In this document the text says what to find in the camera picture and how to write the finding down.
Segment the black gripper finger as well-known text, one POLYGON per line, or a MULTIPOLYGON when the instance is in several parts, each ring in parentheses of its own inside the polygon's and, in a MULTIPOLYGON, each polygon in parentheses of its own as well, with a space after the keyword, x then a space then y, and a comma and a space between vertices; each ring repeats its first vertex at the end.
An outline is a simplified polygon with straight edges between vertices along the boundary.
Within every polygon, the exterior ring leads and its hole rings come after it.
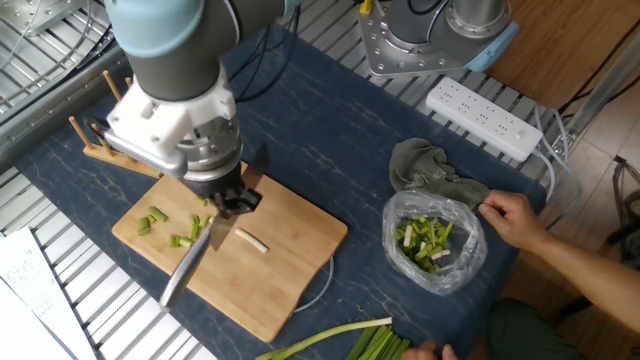
POLYGON ((218 210, 218 214, 224 219, 229 219, 238 213, 238 197, 236 195, 216 193, 213 196, 213 203, 218 210))
POLYGON ((263 196, 259 192, 251 188, 245 188, 233 200, 233 213, 252 213, 256 210, 262 199, 263 196))

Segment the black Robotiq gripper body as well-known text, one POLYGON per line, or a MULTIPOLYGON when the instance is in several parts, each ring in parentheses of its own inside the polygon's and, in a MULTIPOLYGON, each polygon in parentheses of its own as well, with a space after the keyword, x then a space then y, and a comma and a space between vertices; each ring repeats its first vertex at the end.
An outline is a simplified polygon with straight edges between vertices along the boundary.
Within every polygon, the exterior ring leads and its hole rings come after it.
POLYGON ((217 194, 222 198, 239 196, 245 185, 241 179, 241 165, 237 164, 230 172, 213 180, 189 180, 186 177, 181 183, 190 191, 205 199, 214 199, 217 194))

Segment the person's left hand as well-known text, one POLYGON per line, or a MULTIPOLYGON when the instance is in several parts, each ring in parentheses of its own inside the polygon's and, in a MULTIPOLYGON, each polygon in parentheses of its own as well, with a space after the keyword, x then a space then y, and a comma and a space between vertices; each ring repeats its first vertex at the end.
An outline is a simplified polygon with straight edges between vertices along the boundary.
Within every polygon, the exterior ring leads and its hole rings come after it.
POLYGON ((436 354, 436 343, 427 341, 420 347, 410 348, 401 355, 401 360, 458 360, 451 345, 446 344, 441 355, 436 354))

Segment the person's right hand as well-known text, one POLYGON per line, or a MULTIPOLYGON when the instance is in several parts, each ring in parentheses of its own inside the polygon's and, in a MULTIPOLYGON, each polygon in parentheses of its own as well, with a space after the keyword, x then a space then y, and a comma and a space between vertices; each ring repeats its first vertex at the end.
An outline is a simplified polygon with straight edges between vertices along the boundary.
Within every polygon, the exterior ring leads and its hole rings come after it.
POLYGON ((535 252, 550 237, 523 194, 492 190, 479 212, 513 247, 535 252))

